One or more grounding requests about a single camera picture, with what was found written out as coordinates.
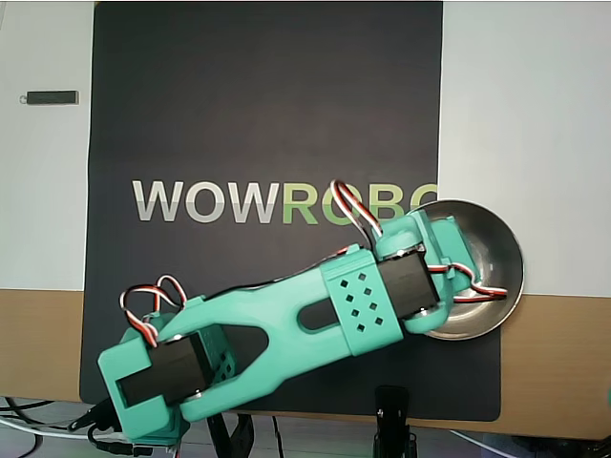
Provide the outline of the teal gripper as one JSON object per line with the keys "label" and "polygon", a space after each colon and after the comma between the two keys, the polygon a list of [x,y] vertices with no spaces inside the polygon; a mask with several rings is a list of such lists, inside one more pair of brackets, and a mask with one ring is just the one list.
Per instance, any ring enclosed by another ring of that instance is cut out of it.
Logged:
{"label": "teal gripper", "polygon": [[477,279],[475,273],[463,271],[452,271],[451,285],[453,288],[453,299],[470,298],[475,295],[472,289],[472,281]]}

